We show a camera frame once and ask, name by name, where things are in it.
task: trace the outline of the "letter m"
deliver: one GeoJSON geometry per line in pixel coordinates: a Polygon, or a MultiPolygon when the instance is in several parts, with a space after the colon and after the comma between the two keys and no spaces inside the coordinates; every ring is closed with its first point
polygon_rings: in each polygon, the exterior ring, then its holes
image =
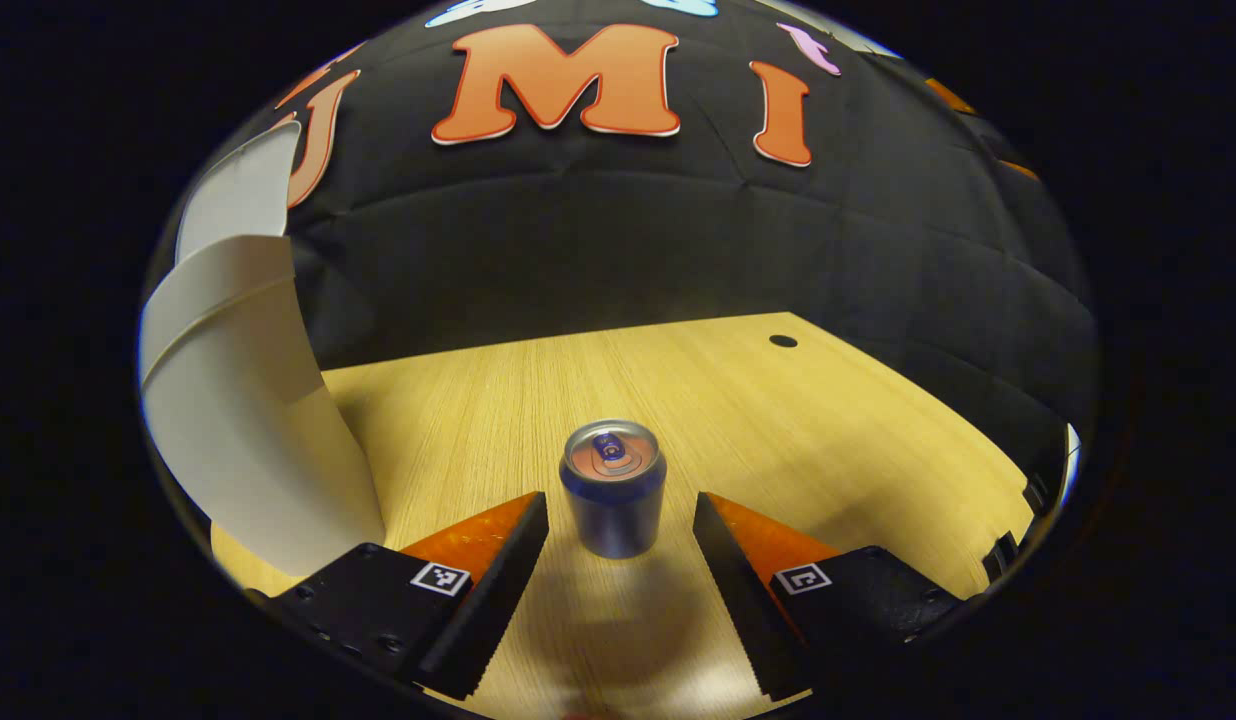
{"type": "Polygon", "coordinates": [[[454,41],[467,54],[454,110],[431,131],[440,144],[489,140],[515,127],[501,104],[503,82],[541,128],[557,127],[582,91],[599,79],[596,101],[582,111],[598,132],[676,135],[681,119],[667,109],[667,51],[679,38],[660,28],[614,23],[566,56],[536,26],[485,28],[454,41]]]}

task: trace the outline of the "silver can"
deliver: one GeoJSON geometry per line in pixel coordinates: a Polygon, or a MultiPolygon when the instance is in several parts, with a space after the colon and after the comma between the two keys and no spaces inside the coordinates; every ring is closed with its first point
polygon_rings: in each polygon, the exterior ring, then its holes
{"type": "Polygon", "coordinates": [[[582,545],[601,557],[633,557],[653,547],[662,514],[667,459],[658,438],[632,420],[582,425],[564,443],[560,482],[582,545]]]}

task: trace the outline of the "table surface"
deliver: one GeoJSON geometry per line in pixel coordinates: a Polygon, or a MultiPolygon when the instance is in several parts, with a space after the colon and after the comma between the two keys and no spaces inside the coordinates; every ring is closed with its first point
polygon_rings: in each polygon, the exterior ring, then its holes
{"type": "MultiPolygon", "coordinates": [[[[781,705],[761,697],[695,542],[700,492],[842,552],[879,543],[960,598],[988,587],[981,557],[1031,519],[1026,479],[989,438],[790,312],[439,352],[325,382],[368,456],[389,547],[546,493],[534,576],[459,703],[498,719],[735,719],[781,705]],[[646,425],[667,456],[662,529],[635,559],[582,548],[557,478],[564,440],[601,417],[646,425]]],[[[242,585],[273,597],[300,579],[211,536],[242,585]]]]}

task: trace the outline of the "can lid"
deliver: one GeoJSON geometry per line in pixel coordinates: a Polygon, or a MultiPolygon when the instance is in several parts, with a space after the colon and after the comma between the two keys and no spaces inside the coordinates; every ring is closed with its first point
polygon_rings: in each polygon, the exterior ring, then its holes
{"type": "Polygon", "coordinates": [[[564,442],[564,462],[586,480],[601,483],[638,478],[658,462],[658,438],[632,420],[596,420],[564,442]]]}

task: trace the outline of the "wood grain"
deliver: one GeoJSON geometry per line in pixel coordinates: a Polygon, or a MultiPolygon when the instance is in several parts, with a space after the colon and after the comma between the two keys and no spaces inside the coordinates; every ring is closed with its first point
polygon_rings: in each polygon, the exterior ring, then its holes
{"type": "MultiPolygon", "coordinates": [[[[403,547],[525,492],[551,532],[475,697],[519,720],[734,719],[761,697],[700,548],[714,492],[842,551],[879,543],[965,598],[981,557],[1022,537],[1025,478],[989,438],[897,373],[787,312],[475,347],[325,373],[368,456],[403,547]],[[798,341],[784,348],[772,333],[798,341]],[[662,530],[637,559],[578,543],[557,462],[586,421],[628,417],[667,456],[662,530]]],[[[276,594],[299,578],[214,529],[234,578],[276,594]]]]}

